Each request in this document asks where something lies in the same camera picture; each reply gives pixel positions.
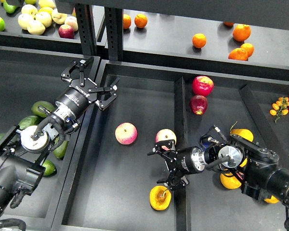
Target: orange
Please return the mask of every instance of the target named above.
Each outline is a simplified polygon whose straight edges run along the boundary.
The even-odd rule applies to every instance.
[[[221,173],[220,179],[221,183],[224,187],[228,189],[237,189],[241,186],[241,182],[237,180],[235,176],[232,175],[232,173],[226,173],[226,177],[224,174]]]
[[[233,26],[235,23],[224,22],[224,24],[225,24],[226,26]]]
[[[131,17],[128,14],[123,15],[123,29],[128,29],[131,26]]]
[[[232,50],[228,56],[228,59],[235,59],[235,60],[242,60],[247,61],[249,58],[249,55],[247,51],[243,48],[235,48]]]
[[[134,22],[138,28],[144,28],[148,23],[148,18],[144,14],[140,13],[136,15]]]
[[[196,48],[202,48],[207,43],[207,38],[204,34],[195,34],[192,39],[193,45]]]
[[[251,34],[251,29],[249,25],[239,24],[233,30],[233,38],[238,42],[244,42],[249,38]]]
[[[251,55],[254,53],[254,50],[255,50],[254,46],[250,43],[242,44],[241,48],[247,51],[247,54],[249,55],[249,57],[251,57]]]

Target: upper shelf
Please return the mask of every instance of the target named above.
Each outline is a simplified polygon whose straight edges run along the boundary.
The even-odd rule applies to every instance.
[[[289,0],[57,0],[60,9],[69,9],[63,2],[100,5],[105,7],[162,13],[168,15],[202,18],[224,22],[238,22],[249,25],[289,30]]]

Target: black tray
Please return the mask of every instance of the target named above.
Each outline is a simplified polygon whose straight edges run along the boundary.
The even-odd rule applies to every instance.
[[[194,115],[188,104],[191,82],[197,75],[210,76],[215,83],[203,116]],[[258,203],[239,189],[227,190],[219,175],[208,171],[191,176],[186,192],[172,193],[174,200],[166,211],[154,211],[149,192],[168,171],[160,156],[146,154],[152,151],[155,135],[163,128],[175,131],[178,147],[187,147],[197,145],[213,124],[228,134],[236,121],[239,128],[252,130],[260,145],[271,148],[240,89],[247,85],[276,101],[279,94],[289,94],[287,83],[102,60],[96,82],[109,85],[116,77],[120,78],[116,101],[103,112],[93,108],[84,118],[88,132],[79,135],[84,145],[75,149],[52,230],[245,230],[247,222],[255,230],[283,227],[285,209],[281,203]],[[138,130],[131,145],[116,141],[115,129],[123,122],[133,123]],[[279,154],[281,164],[289,169],[289,153]]]
[[[254,45],[254,54],[247,62],[235,61],[229,60],[228,54],[243,44],[232,36],[237,24],[229,28],[212,20],[131,10],[124,13],[132,20],[131,27],[123,31],[125,62],[289,81],[289,30],[251,26],[245,42]],[[144,29],[134,23],[139,13],[148,18]],[[193,47],[196,33],[207,37],[202,49]]]
[[[33,115],[31,106],[36,101],[54,104],[56,97],[68,86],[61,80],[61,72],[72,60],[85,59],[82,55],[35,52],[0,48],[0,133],[7,132],[22,118]],[[92,78],[95,77],[98,63],[99,58],[96,57],[92,68],[86,70]],[[16,209],[8,206],[2,218],[20,218],[28,227],[50,229],[77,137],[78,134],[71,136],[63,160],[50,153],[48,159],[54,162],[56,175],[43,178],[31,196],[25,196]],[[24,159],[30,161],[35,161],[37,157],[30,153],[23,155]]]
[[[39,10],[38,2],[34,6]],[[106,37],[102,39],[105,30],[105,25],[103,25],[104,8],[92,6],[92,10],[97,46],[104,47],[106,43]],[[0,17],[4,19],[6,27],[3,32],[0,32],[0,46],[82,54],[78,31],[75,32],[74,39],[60,38],[58,34],[60,25],[53,21],[52,25],[46,28],[43,35],[31,35],[19,26],[19,15],[21,15],[21,7],[17,8],[14,13],[9,14],[6,13],[3,4],[0,2]]]

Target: avocado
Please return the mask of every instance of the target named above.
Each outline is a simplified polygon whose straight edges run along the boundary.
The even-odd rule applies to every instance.
[[[29,115],[25,118],[23,118],[20,122],[19,122],[19,128],[20,129],[26,129],[27,127],[30,127],[32,125],[38,125],[41,122],[41,118],[38,117],[37,115]]]
[[[63,143],[53,151],[54,156],[57,157],[58,159],[62,159],[66,154],[67,145],[68,141],[63,141]]]
[[[50,102],[47,102],[47,101],[37,101],[35,104],[33,104],[31,110],[33,112],[33,114],[35,114],[36,116],[40,116],[42,118],[46,118],[47,115],[46,113],[43,113],[41,112],[39,109],[38,109],[38,106],[43,106],[45,107],[48,111],[52,112],[55,107],[50,103]]]

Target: black cable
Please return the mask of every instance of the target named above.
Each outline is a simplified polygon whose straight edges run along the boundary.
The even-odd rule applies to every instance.
[[[230,160],[231,160],[230,156],[225,156],[225,157],[219,158],[217,160],[214,160],[213,162],[206,165],[206,170],[211,171],[211,169],[214,166],[219,165],[219,164],[224,163],[224,162],[229,162]]]
[[[15,218],[0,220],[0,229],[12,226],[17,226],[19,230],[26,231],[26,223],[23,220]]]

